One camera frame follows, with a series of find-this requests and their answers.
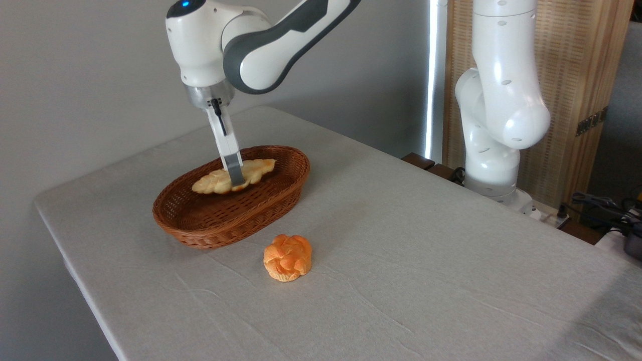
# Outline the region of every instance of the gray wall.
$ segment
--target gray wall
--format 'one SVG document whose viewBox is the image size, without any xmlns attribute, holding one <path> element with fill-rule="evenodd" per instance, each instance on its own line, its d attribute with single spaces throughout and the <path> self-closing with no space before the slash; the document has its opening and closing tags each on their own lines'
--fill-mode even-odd
<svg viewBox="0 0 642 361">
<path fill-rule="evenodd" d="M 171 57 L 171 3 L 0 0 L 2 360 L 114 359 L 33 198 L 207 124 Z M 298 0 L 244 3 L 275 21 Z M 231 111 L 268 104 L 398 157 L 422 153 L 427 18 L 426 1 L 364 0 L 278 90 L 240 94 Z"/>
<path fill-rule="evenodd" d="M 642 23 L 629 25 L 589 193 L 617 202 L 642 185 Z"/>
</svg>

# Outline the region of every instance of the electrical cable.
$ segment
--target electrical cable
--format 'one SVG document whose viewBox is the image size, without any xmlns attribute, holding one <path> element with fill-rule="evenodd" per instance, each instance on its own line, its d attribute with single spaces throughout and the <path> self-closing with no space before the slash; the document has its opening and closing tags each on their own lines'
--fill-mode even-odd
<svg viewBox="0 0 642 361">
<path fill-rule="evenodd" d="M 581 210 L 579 210 L 577 208 L 573 208 L 573 207 L 571 207 L 569 204 L 567 204 L 565 202 L 562 203 L 562 206 L 564 206 L 564 207 L 566 207 L 566 208 L 568 208 L 568 209 L 570 209 L 570 210 L 572 210 L 572 211 L 574 211 L 574 212 L 576 212 L 576 213 L 578 213 L 578 214 L 580 214 L 582 216 L 585 216 L 585 217 L 587 217 L 587 218 L 589 218 L 591 220 L 594 220 L 595 222 L 600 222 L 600 223 L 603 223 L 605 225 L 609 225 L 609 226 L 611 226 L 613 228 L 617 228 L 617 229 L 620 229 L 622 231 L 626 231 L 626 232 L 635 234 L 637 237 L 642 237 L 642 234 L 638 233 L 635 230 L 634 227 L 631 227 L 629 225 L 623 225 L 622 223 L 616 223 L 616 222 L 611 222 L 611 221 L 608 221 L 608 220 L 603 220 L 601 218 L 597 218 L 597 217 L 595 217 L 593 215 L 590 215 L 590 214 L 588 214 L 586 212 L 583 212 L 583 211 L 581 211 Z"/>
</svg>

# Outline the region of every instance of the wooden panel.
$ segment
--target wooden panel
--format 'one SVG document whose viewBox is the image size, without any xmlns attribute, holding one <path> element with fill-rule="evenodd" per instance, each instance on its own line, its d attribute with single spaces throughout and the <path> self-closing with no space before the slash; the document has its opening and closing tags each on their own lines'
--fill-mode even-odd
<svg viewBox="0 0 642 361">
<path fill-rule="evenodd" d="M 473 0 L 449 2 L 444 164 L 464 164 L 464 139 L 455 84 L 474 67 Z M 575 137 L 577 125 L 609 101 L 632 0 L 540 0 L 535 59 L 551 128 L 521 152 L 518 186 L 557 207 L 572 191 L 586 190 L 601 126 Z"/>
</svg>

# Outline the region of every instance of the black cable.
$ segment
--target black cable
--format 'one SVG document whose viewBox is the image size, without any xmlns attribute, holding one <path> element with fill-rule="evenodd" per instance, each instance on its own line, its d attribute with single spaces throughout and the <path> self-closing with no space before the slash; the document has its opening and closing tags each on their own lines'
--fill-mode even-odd
<svg viewBox="0 0 642 361">
<path fill-rule="evenodd" d="M 622 231 L 626 231 L 626 232 L 629 232 L 629 233 L 633 233 L 633 234 L 635 234 L 635 235 L 636 235 L 636 236 L 638 236 L 638 237 L 642 237 L 642 234 L 637 233 L 637 231 L 636 231 L 633 227 L 631 227 L 631 226 L 623 225 L 623 224 L 621 224 L 621 223 L 611 222 L 611 221 L 608 221 L 608 220 L 603 220 L 603 219 L 601 219 L 601 218 L 597 218 L 597 217 L 592 216 L 592 215 L 590 215 L 590 214 L 588 214 L 588 213 L 586 213 L 586 212 L 582 212 L 582 211 L 580 211 L 579 209 L 575 209 L 575 208 L 571 207 L 571 206 L 570 206 L 569 204 L 567 204 L 567 203 L 562 203 L 562 206 L 564 206 L 564 207 L 566 207 L 566 208 L 568 208 L 568 209 L 570 209 L 570 210 L 572 210 L 572 211 L 574 211 L 574 212 L 576 212 L 576 213 L 578 213 L 578 214 L 580 214 L 580 215 L 582 215 L 582 216 L 585 216 L 585 217 L 587 217 L 587 218 L 589 218 L 589 219 L 591 219 L 591 220 L 594 220 L 595 222 L 601 222 L 601 223 L 603 223 L 603 224 L 605 224 L 605 225 L 609 225 L 609 226 L 611 226 L 611 227 L 613 227 L 613 228 L 617 228 L 617 229 L 620 229 L 620 230 L 622 230 Z"/>
<path fill-rule="evenodd" d="M 448 178 L 448 180 L 451 182 L 459 181 L 459 183 L 464 183 L 465 171 L 466 169 L 464 167 L 455 168 L 453 174 Z"/>
</svg>

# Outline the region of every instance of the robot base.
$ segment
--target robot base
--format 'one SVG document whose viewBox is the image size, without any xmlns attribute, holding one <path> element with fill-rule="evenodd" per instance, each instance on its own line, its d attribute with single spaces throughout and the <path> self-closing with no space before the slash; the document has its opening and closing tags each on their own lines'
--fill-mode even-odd
<svg viewBox="0 0 642 361">
<path fill-rule="evenodd" d="M 533 198 L 521 189 L 516 188 L 507 195 L 488 198 L 534 219 L 539 219 L 541 216 L 541 213 L 533 207 Z"/>
</svg>

